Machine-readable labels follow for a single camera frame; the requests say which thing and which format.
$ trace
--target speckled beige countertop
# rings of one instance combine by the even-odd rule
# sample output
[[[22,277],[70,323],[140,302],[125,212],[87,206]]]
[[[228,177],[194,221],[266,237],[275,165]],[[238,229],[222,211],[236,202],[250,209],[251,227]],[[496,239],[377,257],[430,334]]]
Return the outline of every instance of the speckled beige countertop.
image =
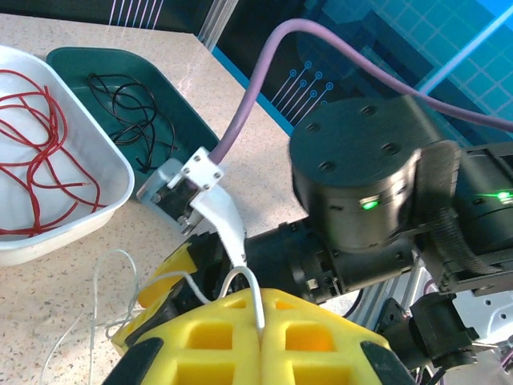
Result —
[[[171,80],[218,136],[243,95],[243,88],[190,34],[0,14],[0,44],[40,58],[62,46],[135,52]],[[250,236],[304,216],[292,194],[287,143],[287,135],[255,106],[224,162],[228,174],[222,184],[234,197]],[[38,383],[55,341],[81,312],[91,313],[93,269],[109,249],[128,251],[144,280],[183,241],[155,214],[129,201],[106,226],[82,240],[24,265],[0,268],[0,383]],[[99,283],[99,323],[126,310],[132,282],[121,257],[106,261]],[[88,325],[82,317],[50,361],[44,383],[87,381]],[[102,327],[96,331],[93,383],[101,383],[119,359],[103,332]]]

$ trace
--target green led light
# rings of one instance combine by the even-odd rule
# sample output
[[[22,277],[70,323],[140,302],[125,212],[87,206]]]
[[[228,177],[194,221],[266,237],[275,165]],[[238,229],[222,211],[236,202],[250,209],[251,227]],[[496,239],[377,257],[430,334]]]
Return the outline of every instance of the green led light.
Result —
[[[374,207],[376,207],[377,205],[379,205],[379,202],[378,202],[378,201],[371,201],[371,202],[367,202],[367,203],[365,203],[365,204],[362,206],[362,209],[364,209],[364,210],[371,210],[371,209],[373,209]]]
[[[505,199],[511,199],[511,193],[510,192],[500,192],[497,194],[497,197],[501,201],[504,201]]]

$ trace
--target black wire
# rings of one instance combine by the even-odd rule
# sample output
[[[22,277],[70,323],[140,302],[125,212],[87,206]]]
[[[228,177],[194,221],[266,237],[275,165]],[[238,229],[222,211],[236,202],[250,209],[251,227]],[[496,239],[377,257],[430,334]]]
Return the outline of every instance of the black wire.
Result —
[[[118,87],[115,87],[113,91],[112,89],[109,89],[109,86],[106,85],[104,81],[108,78],[127,79],[129,80],[129,82],[122,84]],[[145,85],[143,85],[139,80],[125,74],[97,75],[95,73],[90,73],[87,76],[87,86],[91,90],[91,94],[95,97],[96,101],[100,104],[100,106],[106,112],[108,112],[109,115],[113,116],[118,121],[118,123],[123,127],[118,131],[109,134],[109,137],[116,145],[123,146],[133,144],[139,141],[141,138],[143,139],[143,142],[146,147],[147,158],[145,161],[142,161],[138,156],[135,157],[135,161],[141,166],[141,172],[146,173],[150,170],[157,169],[157,167],[152,166],[153,154],[156,144],[168,148],[168,153],[166,157],[167,159],[171,157],[173,150],[176,149],[175,126],[166,115],[162,114],[158,110],[156,106],[155,97]],[[149,105],[146,105],[135,96],[127,93],[126,90],[128,90],[131,87],[142,88],[144,93],[147,95],[147,99],[149,99],[150,101]],[[108,98],[108,102],[110,102],[111,106],[109,106],[107,103],[104,103],[104,101],[100,99],[100,95],[104,95],[104,97]],[[131,106],[126,103],[122,103],[122,101],[120,100],[121,98],[127,98],[132,102],[135,102],[135,105]],[[132,121],[128,119],[126,116],[122,116],[121,110],[141,111],[143,117],[141,116],[140,120]],[[157,133],[155,121],[158,117],[163,118],[164,122],[167,126],[169,126],[170,131],[172,132],[172,141],[170,144],[163,142],[162,140],[158,140],[156,137]]]
[[[445,369],[443,369],[443,368],[438,369],[438,371],[434,374],[434,376],[430,379],[430,381],[426,385],[436,385],[445,374],[446,374]]]
[[[358,296],[356,297],[354,304],[343,315],[344,318],[348,318],[352,313],[354,313],[354,311],[357,309],[358,305],[360,305],[362,298],[363,298],[363,289],[360,289],[360,293],[358,293]]]

